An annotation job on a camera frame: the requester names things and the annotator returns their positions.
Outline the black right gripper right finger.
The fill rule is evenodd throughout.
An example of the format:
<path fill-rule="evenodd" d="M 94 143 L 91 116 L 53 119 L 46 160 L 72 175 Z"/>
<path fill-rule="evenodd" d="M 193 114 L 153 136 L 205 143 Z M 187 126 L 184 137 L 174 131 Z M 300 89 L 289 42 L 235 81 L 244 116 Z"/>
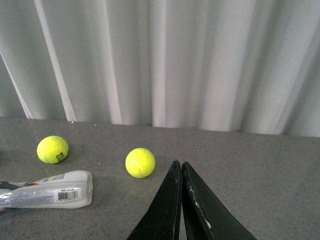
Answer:
<path fill-rule="evenodd" d="M 188 240 L 254 240 L 189 162 L 182 165 L 182 209 Z"/>

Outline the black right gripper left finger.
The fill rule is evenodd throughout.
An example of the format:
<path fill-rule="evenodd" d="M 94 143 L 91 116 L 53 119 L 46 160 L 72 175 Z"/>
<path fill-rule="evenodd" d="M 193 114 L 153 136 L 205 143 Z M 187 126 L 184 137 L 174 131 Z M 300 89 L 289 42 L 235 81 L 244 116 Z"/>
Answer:
<path fill-rule="evenodd" d="M 180 234 L 183 177 L 174 160 L 148 210 L 128 236 L 129 240 L 178 240 Z"/>

